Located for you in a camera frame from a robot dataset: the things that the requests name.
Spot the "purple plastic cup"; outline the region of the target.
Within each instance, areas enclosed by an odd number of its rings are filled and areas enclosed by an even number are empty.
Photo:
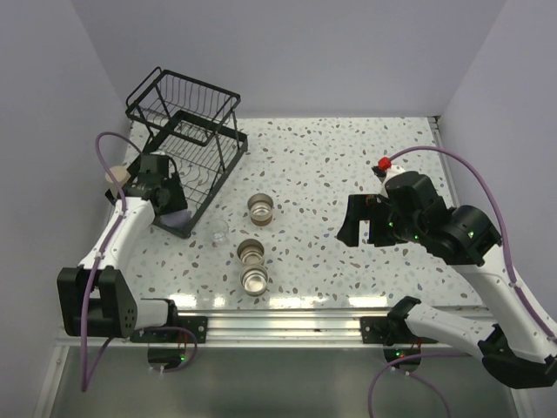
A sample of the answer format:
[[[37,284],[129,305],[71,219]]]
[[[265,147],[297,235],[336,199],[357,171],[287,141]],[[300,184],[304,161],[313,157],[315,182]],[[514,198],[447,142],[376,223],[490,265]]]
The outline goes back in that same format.
[[[170,228],[183,229],[191,220],[191,212],[187,209],[168,213],[160,217],[161,223]]]

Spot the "beige plastic cup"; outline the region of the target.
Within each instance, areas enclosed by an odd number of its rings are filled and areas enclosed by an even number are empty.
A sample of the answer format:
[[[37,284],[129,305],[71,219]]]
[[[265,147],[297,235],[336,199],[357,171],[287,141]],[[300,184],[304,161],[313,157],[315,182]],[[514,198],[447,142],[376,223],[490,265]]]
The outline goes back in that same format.
[[[114,165],[110,168],[110,172],[111,174],[106,173],[104,177],[109,185],[111,196],[116,199],[119,195],[118,187],[123,186],[131,175],[124,165]]]

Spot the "steel cup with cork base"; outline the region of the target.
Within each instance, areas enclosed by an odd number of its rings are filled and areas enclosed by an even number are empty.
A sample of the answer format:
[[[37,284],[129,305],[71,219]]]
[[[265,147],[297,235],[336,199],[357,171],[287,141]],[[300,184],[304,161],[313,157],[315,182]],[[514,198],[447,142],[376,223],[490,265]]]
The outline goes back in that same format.
[[[248,212],[252,223],[256,226],[266,226],[273,219],[273,200],[265,193],[256,193],[247,201]]]

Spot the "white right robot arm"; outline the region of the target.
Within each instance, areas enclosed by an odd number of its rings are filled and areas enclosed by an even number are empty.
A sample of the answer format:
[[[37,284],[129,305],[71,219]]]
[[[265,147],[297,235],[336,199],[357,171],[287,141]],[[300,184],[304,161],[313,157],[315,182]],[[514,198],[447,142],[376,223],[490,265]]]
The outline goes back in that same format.
[[[377,194],[351,194],[337,238],[359,245],[369,223],[369,244],[414,243],[443,260],[479,295],[493,323],[446,313],[406,296],[381,328],[387,346],[436,340],[480,360],[498,382],[515,389],[547,388],[556,382],[556,323],[512,266],[501,234],[474,206],[449,207],[430,178],[389,169]]]

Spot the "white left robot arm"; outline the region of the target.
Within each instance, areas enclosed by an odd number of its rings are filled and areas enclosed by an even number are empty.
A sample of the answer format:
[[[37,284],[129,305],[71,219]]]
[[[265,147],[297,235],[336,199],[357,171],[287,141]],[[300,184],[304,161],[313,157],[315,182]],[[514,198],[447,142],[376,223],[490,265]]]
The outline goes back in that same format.
[[[138,235],[157,217],[187,209],[171,157],[142,154],[138,161],[137,176],[122,187],[97,243],[76,267],[65,267],[57,276],[69,336],[129,338],[149,328],[168,342],[180,334],[175,304],[167,299],[135,299],[124,277]]]

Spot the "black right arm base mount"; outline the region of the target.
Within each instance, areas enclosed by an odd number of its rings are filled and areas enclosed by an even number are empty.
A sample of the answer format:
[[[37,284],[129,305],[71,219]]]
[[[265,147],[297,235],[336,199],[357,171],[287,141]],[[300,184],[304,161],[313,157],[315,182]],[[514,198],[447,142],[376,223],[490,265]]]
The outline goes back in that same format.
[[[406,318],[395,315],[362,316],[359,318],[359,330],[364,344],[390,347],[395,344],[438,343],[436,340],[413,334],[406,324]]]

